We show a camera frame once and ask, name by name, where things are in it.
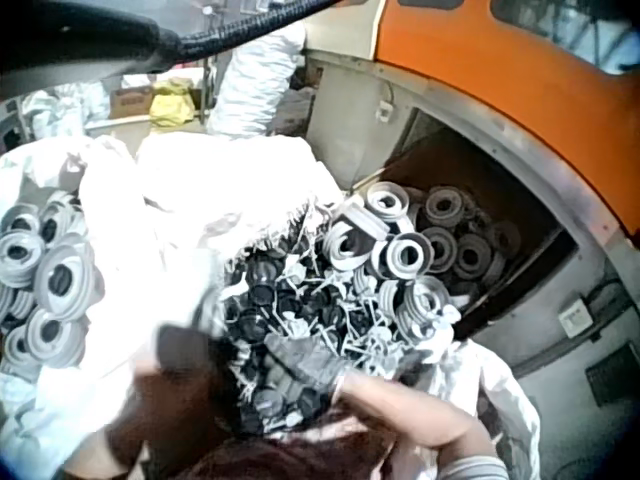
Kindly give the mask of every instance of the hand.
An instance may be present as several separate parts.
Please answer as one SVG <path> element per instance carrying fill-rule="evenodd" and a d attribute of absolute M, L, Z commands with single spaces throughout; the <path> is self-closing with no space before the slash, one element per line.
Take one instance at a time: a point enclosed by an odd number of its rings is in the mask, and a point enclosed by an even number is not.
<path fill-rule="evenodd" d="M 265 361 L 271 367 L 267 381 L 276 383 L 276 389 L 288 397 L 282 383 L 287 390 L 296 390 L 295 383 L 299 382 L 320 394 L 332 395 L 336 382 L 349 367 L 346 360 L 336 357 L 319 338 L 289 339 L 271 333 L 264 343 L 275 360 Z"/>

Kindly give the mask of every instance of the electrical outlet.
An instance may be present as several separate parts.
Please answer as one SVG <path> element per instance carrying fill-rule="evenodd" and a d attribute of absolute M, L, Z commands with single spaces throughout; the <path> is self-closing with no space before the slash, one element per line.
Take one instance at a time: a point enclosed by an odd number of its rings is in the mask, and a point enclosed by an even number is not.
<path fill-rule="evenodd" d="M 558 315 L 558 320 L 569 338 L 575 337 L 593 325 L 593 318 L 581 298 L 578 298 L 569 308 L 561 312 Z"/>

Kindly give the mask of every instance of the yellow bag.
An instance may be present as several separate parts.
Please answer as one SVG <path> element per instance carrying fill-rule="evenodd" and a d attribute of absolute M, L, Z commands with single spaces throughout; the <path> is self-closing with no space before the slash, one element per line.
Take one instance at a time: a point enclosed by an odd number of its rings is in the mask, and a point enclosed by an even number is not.
<path fill-rule="evenodd" d="M 189 87 L 191 80 L 172 78 L 153 85 L 155 96 L 149 109 L 151 124 L 157 127 L 176 127 L 193 120 L 195 106 Z"/>

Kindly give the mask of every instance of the cardboard box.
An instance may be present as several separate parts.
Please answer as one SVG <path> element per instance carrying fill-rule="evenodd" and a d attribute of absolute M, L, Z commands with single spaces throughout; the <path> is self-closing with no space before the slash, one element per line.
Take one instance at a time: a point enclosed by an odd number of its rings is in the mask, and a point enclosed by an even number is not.
<path fill-rule="evenodd" d="M 153 89 L 150 86 L 121 88 L 111 92 L 111 115 L 109 118 L 148 115 L 152 101 Z"/>

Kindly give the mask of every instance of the black cable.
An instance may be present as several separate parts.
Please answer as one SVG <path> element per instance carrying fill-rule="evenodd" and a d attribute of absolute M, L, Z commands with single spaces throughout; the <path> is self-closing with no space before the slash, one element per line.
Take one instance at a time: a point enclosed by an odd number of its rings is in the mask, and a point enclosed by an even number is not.
<path fill-rule="evenodd" d="M 262 15 L 180 38 L 176 63 L 210 57 L 331 7 L 340 0 L 297 0 Z"/>

